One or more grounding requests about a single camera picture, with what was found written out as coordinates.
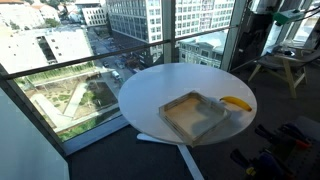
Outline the orange handled clamp tool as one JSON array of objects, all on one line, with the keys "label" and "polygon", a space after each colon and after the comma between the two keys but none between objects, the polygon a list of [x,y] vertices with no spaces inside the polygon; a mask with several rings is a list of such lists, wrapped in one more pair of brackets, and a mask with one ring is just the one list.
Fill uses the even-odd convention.
[{"label": "orange handled clamp tool", "polygon": [[279,128],[280,133],[274,134],[268,131],[263,125],[259,125],[255,129],[255,133],[265,138],[273,145],[296,145],[301,149],[307,149],[312,146],[308,138],[300,131],[300,129],[292,124],[286,123]]}]

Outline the round white table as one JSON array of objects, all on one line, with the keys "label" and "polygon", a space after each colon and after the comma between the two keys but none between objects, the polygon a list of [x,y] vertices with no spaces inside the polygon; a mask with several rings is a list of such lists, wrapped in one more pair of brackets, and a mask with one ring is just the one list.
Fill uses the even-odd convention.
[{"label": "round white table", "polygon": [[212,100],[235,96],[252,108],[248,112],[227,104],[232,112],[230,120],[208,134],[202,141],[204,145],[220,143],[241,133],[256,116],[256,97],[242,80],[218,68],[190,63],[161,64],[134,74],[122,85],[118,102],[122,115],[139,131],[139,140],[177,146],[193,180],[204,180],[185,143],[159,117],[161,105],[192,90]]}]

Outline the shallow wooden tray box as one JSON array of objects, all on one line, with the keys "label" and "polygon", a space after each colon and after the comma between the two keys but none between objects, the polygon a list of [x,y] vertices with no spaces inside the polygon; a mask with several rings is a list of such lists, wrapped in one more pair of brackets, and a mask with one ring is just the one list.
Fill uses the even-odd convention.
[{"label": "shallow wooden tray box", "polygon": [[231,112],[197,91],[191,91],[159,107],[159,116],[183,141],[192,147],[215,129],[219,129]]}]

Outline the black window railing bar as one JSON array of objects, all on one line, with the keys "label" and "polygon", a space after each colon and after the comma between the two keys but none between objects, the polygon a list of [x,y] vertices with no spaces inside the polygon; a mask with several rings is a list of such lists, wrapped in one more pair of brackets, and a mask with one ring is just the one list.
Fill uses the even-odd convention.
[{"label": "black window railing bar", "polygon": [[196,34],[192,34],[192,35],[186,35],[186,36],[182,36],[182,37],[178,37],[178,38],[165,39],[165,40],[158,41],[158,42],[155,42],[155,43],[144,44],[144,45],[135,46],[135,47],[132,47],[132,48],[126,48],[126,49],[113,51],[113,52],[108,52],[108,53],[104,53],[104,54],[100,54],[100,55],[84,57],[84,58],[80,58],[80,59],[71,60],[71,61],[68,61],[68,62],[52,64],[52,65],[48,65],[48,66],[29,69],[29,70],[20,71],[20,72],[11,73],[11,74],[9,74],[6,71],[6,69],[4,67],[2,67],[1,68],[0,78],[2,80],[12,80],[12,79],[15,79],[15,78],[18,78],[18,77],[22,77],[22,76],[27,76],[27,75],[31,75],[31,74],[44,72],[44,71],[63,68],[63,67],[71,66],[71,65],[78,65],[80,63],[86,63],[88,61],[98,60],[98,59],[105,58],[105,57],[111,57],[111,56],[119,55],[119,54],[122,54],[122,53],[127,53],[127,52],[133,52],[133,51],[137,51],[137,50],[141,50],[141,49],[146,49],[146,48],[149,48],[149,47],[152,47],[152,46],[156,46],[156,45],[163,45],[163,44],[167,44],[167,43],[172,44],[173,42],[176,42],[176,41],[179,41],[179,40],[192,38],[192,37],[196,37],[196,36],[201,36],[201,35],[206,35],[206,34],[218,32],[218,31],[222,31],[222,30],[226,30],[226,29],[233,29],[233,28],[237,28],[237,27],[238,27],[238,25],[232,25],[232,26],[217,28],[217,29],[214,29],[214,30],[200,32],[200,33],[196,33]]}]

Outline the yellow banana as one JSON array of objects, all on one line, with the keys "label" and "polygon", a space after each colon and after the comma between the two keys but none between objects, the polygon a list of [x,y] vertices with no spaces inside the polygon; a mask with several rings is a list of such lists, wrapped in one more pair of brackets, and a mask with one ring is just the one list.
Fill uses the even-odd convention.
[{"label": "yellow banana", "polygon": [[252,110],[251,106],[248,103],[234,96],[224,96],[220,98],[220,101],[225,101],[225,102],[229,102],[231,104],[237,105],[248,112]]}]

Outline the blue handled clamp tool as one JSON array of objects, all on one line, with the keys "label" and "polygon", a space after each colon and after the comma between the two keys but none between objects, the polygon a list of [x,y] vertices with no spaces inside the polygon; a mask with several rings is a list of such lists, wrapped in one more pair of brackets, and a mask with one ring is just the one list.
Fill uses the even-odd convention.
[{"label": "blue handled clamp tool", "polygon": [[263,151],[258,158],[247,159],[235,149],[230,158],[244,169],[243,180],[295,180],[294,173],[269,151]]}]

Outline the wooden lounge chair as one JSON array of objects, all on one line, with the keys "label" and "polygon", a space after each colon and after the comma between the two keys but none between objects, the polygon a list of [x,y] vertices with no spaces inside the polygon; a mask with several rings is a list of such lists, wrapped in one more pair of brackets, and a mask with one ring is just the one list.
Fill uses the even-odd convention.
[{"label": "wooden lounge chair", "polygon": [[307,83],[306,65],[319,58],[319,49],[275,46],[270,53],[255,60],[256,67],[248,81],[251,81],[260,70],[264,70],[285,81],[291,96],[296,98],[297,86],[301,82]]}]

